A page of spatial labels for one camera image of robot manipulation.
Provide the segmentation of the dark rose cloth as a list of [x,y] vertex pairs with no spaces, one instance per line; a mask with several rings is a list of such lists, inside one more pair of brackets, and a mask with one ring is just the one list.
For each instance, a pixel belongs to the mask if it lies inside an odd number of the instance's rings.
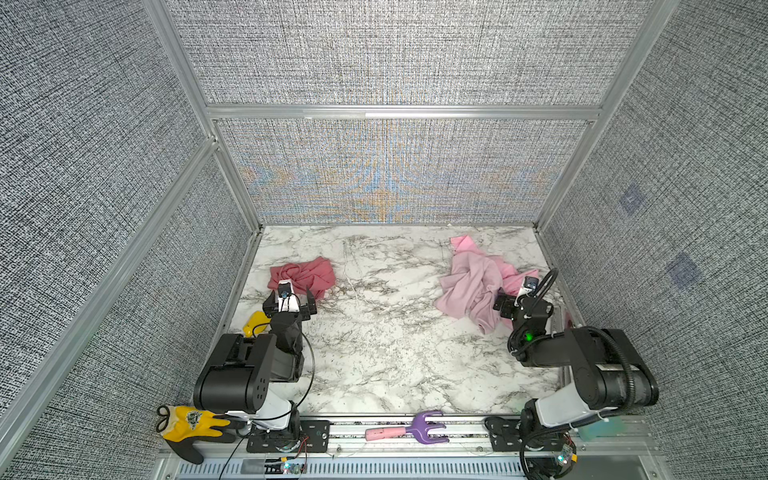
[[305,295],[310,291],[316,300],[322,300],[326,292],[336,285],[332,263],[324,257],[271,267],[267,288],[276,290],[282,280],[290,280],[297,294]]

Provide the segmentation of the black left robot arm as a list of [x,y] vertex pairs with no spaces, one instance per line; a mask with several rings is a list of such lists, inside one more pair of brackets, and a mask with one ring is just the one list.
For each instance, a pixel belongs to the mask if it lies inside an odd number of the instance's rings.
[[310,291],[305,299],[282,289],[272,292],[241,333],[219,338],[197,379],[194,406],[265,432],[296,433],[299,404],[271,386],[300,379],[309,346],[303,323],[316,313]]

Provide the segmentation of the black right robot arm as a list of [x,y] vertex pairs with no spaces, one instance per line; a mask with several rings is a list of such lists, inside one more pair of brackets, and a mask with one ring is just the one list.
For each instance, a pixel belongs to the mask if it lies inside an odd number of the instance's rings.
[[656,379],[623,331],[583,326],[549,333],[554,305],[533,293],[514,298],[499,291],[493,309],[512,322],[507,349],[521,365],[571,374],[555,393],[526,403],[521,432],[574,428],[657,403]]

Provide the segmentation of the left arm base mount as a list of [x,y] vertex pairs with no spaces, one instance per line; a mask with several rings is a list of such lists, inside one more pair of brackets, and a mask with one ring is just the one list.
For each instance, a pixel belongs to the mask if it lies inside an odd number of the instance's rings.
[[247,437],[246,451],[263,454],[266,474],[301,475],[308,470],[310,453],[326,453],[331,422],[303,419],[295,411],[285,429],[254,426]]

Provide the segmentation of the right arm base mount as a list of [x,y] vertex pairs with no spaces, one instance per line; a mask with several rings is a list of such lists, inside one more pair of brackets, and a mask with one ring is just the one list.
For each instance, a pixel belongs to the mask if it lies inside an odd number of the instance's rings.
[[483,427],[494,452],[518,454],[526,479],[562,479],[577,463],[576,445],[568,426],[542,425],[534,400],[528,401],[517,417],[486,417]]

